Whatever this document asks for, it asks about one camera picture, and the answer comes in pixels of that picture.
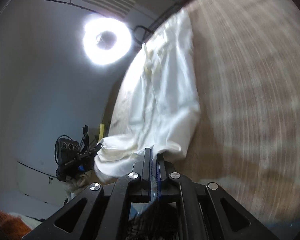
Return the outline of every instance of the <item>white fabric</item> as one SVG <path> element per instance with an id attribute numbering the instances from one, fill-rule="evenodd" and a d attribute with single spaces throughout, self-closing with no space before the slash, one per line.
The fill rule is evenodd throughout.
<path id="1" fill-rule="evenodd" d="M 192 61 L 192 30 L 185 10 L 172 16 L 143 44 L 131 65 L 143 65 L 130 107 L 128 131 L 103 138 L 94 170 L 100 180 L 129 173 L 144 149 L 186 157 L 199 122 L 200 106 Z"/>

